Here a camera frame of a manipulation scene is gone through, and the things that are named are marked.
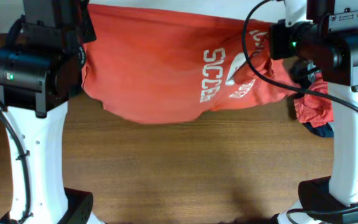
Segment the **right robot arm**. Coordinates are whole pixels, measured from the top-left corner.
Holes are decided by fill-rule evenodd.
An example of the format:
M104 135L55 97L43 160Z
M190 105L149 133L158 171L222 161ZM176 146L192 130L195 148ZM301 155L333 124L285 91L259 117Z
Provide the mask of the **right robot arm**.
M270 30L270 53L313 62L334 113L334 164L328 177L299 184L299 199L277 223L358 223L358 1L285 1Z

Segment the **plain orange t-shirt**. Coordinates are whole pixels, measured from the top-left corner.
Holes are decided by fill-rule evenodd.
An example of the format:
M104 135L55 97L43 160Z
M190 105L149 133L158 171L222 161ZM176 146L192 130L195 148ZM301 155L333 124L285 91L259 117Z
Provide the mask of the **plain orange t-shirt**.
M269 55L269 23L92 4L83 89L103 108L144 124L274 103L293 85Z

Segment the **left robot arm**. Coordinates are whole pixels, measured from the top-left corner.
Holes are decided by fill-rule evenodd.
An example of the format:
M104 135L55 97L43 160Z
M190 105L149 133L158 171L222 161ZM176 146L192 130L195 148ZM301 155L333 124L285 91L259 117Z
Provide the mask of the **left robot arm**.
M88 2L24 1L0 48L0 120L7 132L13 198L1 223L98 224L93 194L63 184L62 137L84 45L96 40Z

